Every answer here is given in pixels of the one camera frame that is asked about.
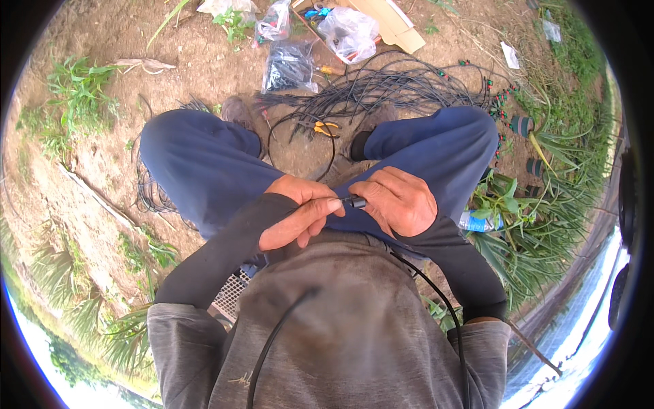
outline gray t-shirt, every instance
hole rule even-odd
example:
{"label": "gray t-shirt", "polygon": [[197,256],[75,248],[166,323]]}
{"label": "gray t-shirt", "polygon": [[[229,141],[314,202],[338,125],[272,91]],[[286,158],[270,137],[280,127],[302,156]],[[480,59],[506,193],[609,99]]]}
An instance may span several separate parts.
{"label": "gray t-shirt", "polygon": [[[360,242],[312,244],[259,272],[227,335],[206,311],[155,304],[148,333],[166,408],[244,408],[249,377],[271,331],[308,288],[275,338],[255,408],[461,408],[456,333],[450,343],[422,306],[406,267]],[[510,328],[462,327],[472,408],[497,408],[506,387]]]}

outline green plant pot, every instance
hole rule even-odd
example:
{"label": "green plant pot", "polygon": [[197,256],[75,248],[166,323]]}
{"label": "green plant pot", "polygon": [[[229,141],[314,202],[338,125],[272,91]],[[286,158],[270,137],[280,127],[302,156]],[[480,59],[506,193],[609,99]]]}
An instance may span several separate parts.
{"label": "green plant pot", "polygon": [[527,192],[525,193],[525,196],[528,197],[528,198],[538,197],[538,191],[539,190],[540,190],[540,187],[538,187],[538,186],[527,185]]}
{"label": "green plant pot", "polygon": [[534,130],[534,119],[531,116],[513,115],[511,129],[521,137],[528,137],[529,131]]}
{"label": "green plant pot", "polygon": [[543,176],[543,160],[530,158],[527,160],[527,172],[534,176]]}

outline plastic bag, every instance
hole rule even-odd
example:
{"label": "plastic bag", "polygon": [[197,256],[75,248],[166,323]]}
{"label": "plastic bag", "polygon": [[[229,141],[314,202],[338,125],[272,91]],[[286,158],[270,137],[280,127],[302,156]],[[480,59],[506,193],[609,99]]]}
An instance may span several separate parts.
{"label": "plastic bag", "polygon": [[[377,52],[373,41],[379,34],[379,23],[374,18],[349,7],[334,7],[318,25],[325,43],[346,64],[354,64],[372,57]],[[352,53],[356,56],[348,60]]]}
{"label": "plastic bag", "polygon": [[198,11],[200,13],[211,13],[215,18],[219,14],[225,14],[230,7],[234,11],[242,12],[241,17],[243,19],[239,23],[239,26],[243,26],[249,22],[255,22],[255,13],[261,12],[251,0],[205,0],[198,7]]}
{"label": "plastic bag", "polygon": [[553,22],[548,22],[547,20],[541,18],[540,21],[543,22],[543,31],[545,32],[545,38],[554,41],[555,43],[561,42],[561,27],[558,24]]}
{"label": "plastic bag", "polygon": [[254,40],[263,44],[266,40],[279,41],[288,38],[290,27],[290,0],[279,0],[273,3],[262,20],[254,25]]}
{"label": "plastic bag", "polygon": [[318,92],[318,84],[311,81],[315,64],[310,41],[277,41],[270,44],[261,93],[281,90]]}

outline water bottle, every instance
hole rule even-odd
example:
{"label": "water bottle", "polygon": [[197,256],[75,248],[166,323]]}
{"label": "water bottle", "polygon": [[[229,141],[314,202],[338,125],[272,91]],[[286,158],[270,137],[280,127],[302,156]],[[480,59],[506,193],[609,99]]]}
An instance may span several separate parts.
{"label": "water bottle", "polygon": [[493,230],[504,227],[504,222],[501,217],[499,226],[495,227],[492,218],[477,219],[474,217],[474,213],[474,210],[466,210],[463,212],[461,214],[461,219],[458,221],[458,227],[463,230],[480,233],[492,232]]}

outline yellow pliers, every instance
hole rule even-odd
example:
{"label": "yellow pliers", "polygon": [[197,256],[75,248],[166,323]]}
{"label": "yellow pliers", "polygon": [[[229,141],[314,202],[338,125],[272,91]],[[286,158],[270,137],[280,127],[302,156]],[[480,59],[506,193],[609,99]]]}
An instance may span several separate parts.
{"label": "yellow pliers", "polygon": [[330,133],[330,130],[327,129],[328,126],[331,126],[333,128],[340,128],[340,126],[334,122],[321,122],[321,121],[307,122],[301,120],[298,121],[298,124],[305,126],[307,128],[313,128],[314,132],[324,133],[325,135],[327,135],[327,137],[333,137],[334,139],[338,138],[338,135],[336,135],[334,132]]}

